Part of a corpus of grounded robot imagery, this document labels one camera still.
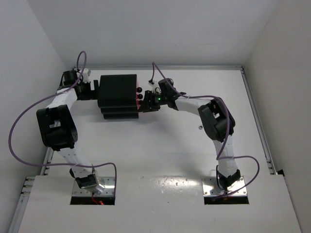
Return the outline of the black drawer cabinet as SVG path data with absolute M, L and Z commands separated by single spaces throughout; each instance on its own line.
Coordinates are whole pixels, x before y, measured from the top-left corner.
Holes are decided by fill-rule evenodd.
M 105 120 L 137 119 L 137 75 L 102 75 L 97 103 Z

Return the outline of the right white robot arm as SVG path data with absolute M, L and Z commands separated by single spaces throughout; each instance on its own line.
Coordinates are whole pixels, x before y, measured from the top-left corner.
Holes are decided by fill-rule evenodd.
M 139 102 L 139 112 L 155 112 L 162 105 L 176 111 L 188 112 L 199 116 L 203 129 L 213 141 L 216 149 L 218 168 L 216 177 L 221 189 L 227 191 L 236 182 L 241 173 L 234 158 L 233 140 L 235 120 L 223 105 L 223 102 L 213 97 L 211 100 L 183 97 L 173 87 L 171 79 L 159 82 L 148 81 L 152 90 L 145 91 L 144 99 Z

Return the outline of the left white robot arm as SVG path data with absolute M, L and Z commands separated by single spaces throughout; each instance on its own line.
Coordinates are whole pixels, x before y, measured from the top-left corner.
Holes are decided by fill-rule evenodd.
M 91 70 L 69 70 L 63 73 L 63 81 L 57 96 L 44 109 L 36 112 L 43 144 L 58 152 L 70 165 L 70 174 L 80 189 L 100 195 L 104 183 L 100 181 L 94 165 L 77 150 L 78 131 L 70 109 L 77 100 L 95 100 L 99 84 L 91 89 Z

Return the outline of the pink top drawer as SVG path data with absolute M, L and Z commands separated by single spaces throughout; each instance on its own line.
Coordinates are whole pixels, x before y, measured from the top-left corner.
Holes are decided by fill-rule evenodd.
M 141 93 L 143 91 L 142 87 L 139 85 L 139 82 L 136 81 L 136 92 Z

